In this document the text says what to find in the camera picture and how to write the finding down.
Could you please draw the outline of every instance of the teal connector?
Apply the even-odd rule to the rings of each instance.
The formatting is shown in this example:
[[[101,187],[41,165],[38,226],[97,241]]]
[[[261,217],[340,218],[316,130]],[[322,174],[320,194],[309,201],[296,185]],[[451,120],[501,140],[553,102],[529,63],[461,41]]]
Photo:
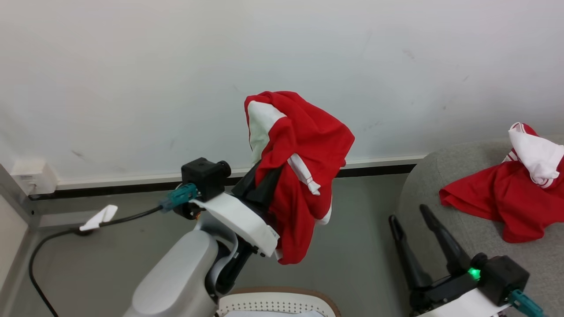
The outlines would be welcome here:
[[[196,197],[198,197],[196,185],[188,183],[170,192],[159,204],[162,206],[163,212],[169,212],[174,207],[189,202]]]
[[[544,316],[543,309],[518,289],[509,294],[509,303],[528,317]]]

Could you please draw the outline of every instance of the green led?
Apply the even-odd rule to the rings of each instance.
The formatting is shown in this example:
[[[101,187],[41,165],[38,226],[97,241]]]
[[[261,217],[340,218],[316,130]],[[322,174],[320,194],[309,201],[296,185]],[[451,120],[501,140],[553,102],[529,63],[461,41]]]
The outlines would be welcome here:
[[[477,281],[480,279],[480,270],[471,267],[470,270],[468,270],[468,273],[470,273],[470,275]]]

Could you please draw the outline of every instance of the black cable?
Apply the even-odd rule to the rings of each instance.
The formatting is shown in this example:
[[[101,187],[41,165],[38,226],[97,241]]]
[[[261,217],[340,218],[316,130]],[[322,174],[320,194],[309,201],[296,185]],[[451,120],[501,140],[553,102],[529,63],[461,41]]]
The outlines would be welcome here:
[[[121,218],[121,219],[116,219],[114,221],[103,222],[103,223],[100,224],[100,227],[111,226],[113,224],[124,223],[124,222],[127,222],[127,221],[139,219],[141,217],[145,217],[147,215],[155,213],[155,212],[157,212],[161,209],[162,209],[162,206],[158,206],[158,207],[155,207],[155,208],[148,210],[144,213],[132,215],[132,216]],[[37,255],[37,253],[39,252],[39,249],[41,249],[41,247],[43,246],[43,244],[45,244],[45,242],[47,242],[47,241],[49,241],[53,238],[64,236],[64,235],[67,235],[67,234],[80,234],[80,233],[83,233],[82,231],[80,231],[80,229],[73,228],[73,229],[68,229],[68,230],[65,230],[65,231],[58,232],[57,234],[53,234],[53,235],[50,235],[50,236],[44,238],[43,240],[41,240],[41,242],[39,242],[39,244],[36,246],[35,250],[33,250],[32,256],[29,259],[29,266],[28,266],[29,279],[32,281],[33,287],[36,289],[39,296],[41,296],[41,299],[43,300],[43,302],[45,303],[45,305],[47,306],[47,308],[53,314],[54,317],[59,317],[59,315],[57,314],[57,312],[55,311],[55,309],[53,308],[51,303],[49,303],[49,300],[47,300],[47,297],[45,297],[45,294],[43,294],[43,291],[41,291],[41,288],[39,287],[39,285],[37,284],[37,281],[35,280],[35,276],[33,275],[33,261],[35,260],[35,257]]]

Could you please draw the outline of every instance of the white power outlet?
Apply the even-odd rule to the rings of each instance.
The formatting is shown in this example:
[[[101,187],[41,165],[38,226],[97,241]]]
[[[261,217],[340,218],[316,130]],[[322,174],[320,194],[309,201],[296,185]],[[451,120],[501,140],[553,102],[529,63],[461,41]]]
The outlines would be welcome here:
[[[26,195],[52,193],[59,182],[45,160],[18,160],[10,174]]]

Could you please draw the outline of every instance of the gray ottoman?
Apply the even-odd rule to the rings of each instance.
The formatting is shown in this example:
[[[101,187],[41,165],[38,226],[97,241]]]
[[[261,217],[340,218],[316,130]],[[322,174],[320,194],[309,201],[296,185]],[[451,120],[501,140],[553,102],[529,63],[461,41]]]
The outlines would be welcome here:
[[[547,139],[564,144],[564,136]],[[428,155],[407,178],[396,215],[415,255],[434,280],[448,275],[446,260],[425,226],[420,204],[430,206],[470,257],[479,252],[489,257],[508,255],[528,270],[531,277],[525,292],[549,316],[560,316],[564,314],[564,223],[549,226],[540,240],[510,244],[501,238],[502,223],[443,207],[439,201],[439,190],[445,185],[501,163],[510,150],[511,143],[503,139],[459,144]],[[400,290],[400,296],[407,299],[407,287]],[[508,316],[524,315],[511,308]]]

